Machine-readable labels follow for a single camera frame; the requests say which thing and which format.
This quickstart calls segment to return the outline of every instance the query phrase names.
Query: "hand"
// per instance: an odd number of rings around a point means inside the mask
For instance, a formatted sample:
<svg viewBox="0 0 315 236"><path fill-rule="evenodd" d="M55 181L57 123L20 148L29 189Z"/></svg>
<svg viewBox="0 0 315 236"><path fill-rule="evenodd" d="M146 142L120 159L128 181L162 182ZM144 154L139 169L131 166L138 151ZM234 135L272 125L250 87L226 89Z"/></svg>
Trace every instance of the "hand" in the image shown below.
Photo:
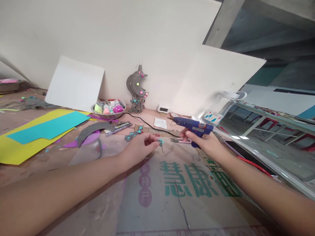
<svg viewBox="0 0 315 236"><path fill-rule="evenodd" d="M134 137L128 146L119 154L123 163L130 169L142 161L147 155L159 146L157 137L151 133L143 133Z"/></svg>
<svg viewBox="0 0 315 236"><path fill-rule="evenodd" d="M213 158L215 161L218 161L220 157L224 155L230 155L228 150L225 149L212 132L209 135L204 134L200 138L185 128L181 131L179 136L183 137L183 141L186 141L187 138L194 141L209 157Z"/></svg>

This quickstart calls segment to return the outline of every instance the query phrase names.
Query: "teal felt sheet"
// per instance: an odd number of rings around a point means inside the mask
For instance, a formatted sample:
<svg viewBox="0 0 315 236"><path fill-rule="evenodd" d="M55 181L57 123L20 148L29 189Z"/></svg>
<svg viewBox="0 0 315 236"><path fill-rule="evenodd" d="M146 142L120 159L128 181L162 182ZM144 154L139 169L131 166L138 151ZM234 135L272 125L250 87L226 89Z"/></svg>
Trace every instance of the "teal felt sheet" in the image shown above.
<svg viewBox="0 0 315 236"><path fill-rule="evenodd" d="M53 139L89 118L82 113L74 111L39 125L9 134L7 137L21 144L27 144L39 138Z"/></svg>

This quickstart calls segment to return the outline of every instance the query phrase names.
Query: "smartphone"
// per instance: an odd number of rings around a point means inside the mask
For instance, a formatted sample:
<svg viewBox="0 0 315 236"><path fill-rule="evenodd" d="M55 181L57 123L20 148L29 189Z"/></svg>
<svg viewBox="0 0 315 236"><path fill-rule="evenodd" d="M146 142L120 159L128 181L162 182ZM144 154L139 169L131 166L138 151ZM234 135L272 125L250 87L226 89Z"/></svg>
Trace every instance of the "smartphone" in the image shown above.
<svg viewBox="0 0 315 236"><path fill-rule="evenodd" d="M268 168L266 165L264 165L262 162L260 162L255 156L253 156L251 153L246 151L244 148L242 148L240 145L233 141L224 141L225 145L227 145L236 155L241 156L257 165L259 165L261 168L263 168L265 171L267 171L270 175L273 177L278 177L275 172L273 172L270 168Z"/></svg>

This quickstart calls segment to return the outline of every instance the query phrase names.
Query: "blue glue gun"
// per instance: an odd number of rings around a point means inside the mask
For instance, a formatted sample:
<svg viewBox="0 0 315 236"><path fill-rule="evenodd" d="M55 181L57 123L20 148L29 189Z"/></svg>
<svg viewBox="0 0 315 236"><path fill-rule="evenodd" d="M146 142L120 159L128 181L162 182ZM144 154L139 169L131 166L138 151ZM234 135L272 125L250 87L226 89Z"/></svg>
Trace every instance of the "blue glue gun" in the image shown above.
<svg viewBox="0 0 315 236"><path fill-rule="evenodd" d="M173 121L180 126L188 128L191 132L195 133L198 137L201 137L203 134L210 134L213 130L212 125L206 125L200 123L199 121L194 121L184 117L174 117ZM198 144L192 142L191 145L194 148L200 148Z"/></svg>

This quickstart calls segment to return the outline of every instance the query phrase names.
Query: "clear plastic sheet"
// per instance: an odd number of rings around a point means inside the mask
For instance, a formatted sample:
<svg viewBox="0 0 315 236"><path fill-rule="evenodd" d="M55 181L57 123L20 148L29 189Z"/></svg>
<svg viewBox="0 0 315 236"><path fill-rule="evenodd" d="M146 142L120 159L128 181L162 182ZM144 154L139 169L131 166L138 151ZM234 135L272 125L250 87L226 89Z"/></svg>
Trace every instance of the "clear plastic sheet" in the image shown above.
<svg viewBox="0 0 315 236"><path fill-rule="evenodd" d="M67 212L47 235L270 235L239 204L246 202L241 190L219 167L211 172L190 144L163 141L163 148ZM116 155L127 144L124 136L101 134L70 165Z"/></svg>

